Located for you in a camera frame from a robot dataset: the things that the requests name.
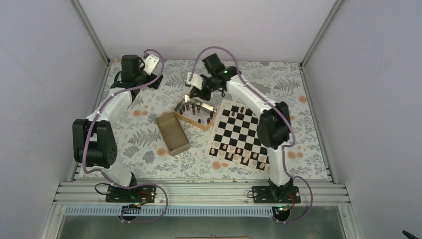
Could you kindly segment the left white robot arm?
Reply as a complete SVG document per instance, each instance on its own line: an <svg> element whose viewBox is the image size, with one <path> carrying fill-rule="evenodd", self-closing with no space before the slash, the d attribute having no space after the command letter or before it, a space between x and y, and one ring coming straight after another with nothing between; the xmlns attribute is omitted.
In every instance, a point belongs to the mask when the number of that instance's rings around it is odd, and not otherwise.
<svg viewBox="0 0 422 239"><path fill-rule="evenodd" d="M98 172L113 186L120 187L118 194L127 202L137 198L139 189L134 175L116 160L112 125L142 88L159 87L163 76L154 74L153 70L160 63L160 54L122 56L121 70L115 75L108 96L89 116L76 119L72 125L74 160L86 174Z"/></svg>

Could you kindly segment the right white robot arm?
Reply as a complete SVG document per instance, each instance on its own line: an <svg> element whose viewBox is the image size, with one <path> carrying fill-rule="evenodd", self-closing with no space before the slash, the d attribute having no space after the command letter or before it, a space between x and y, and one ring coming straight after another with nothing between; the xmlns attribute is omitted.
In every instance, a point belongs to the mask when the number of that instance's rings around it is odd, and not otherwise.
<svg viewBox="0 0 422 239"><path fill-rule="evenodd" d="M296 143L296 136L290 121L289 107L285 102L276 102L263 95L242 75L238 62L226 67L217 54L202 60L208 75L199 75L192 69L186 77L185 84L190 86L190 97L210 100L211 93L221 91L229 93L234 99L246 105L258 117L257 136L267 148L271 166L270 198L283 202L289 195L285 186L292 178L287 171L285 149Z"/></svg>

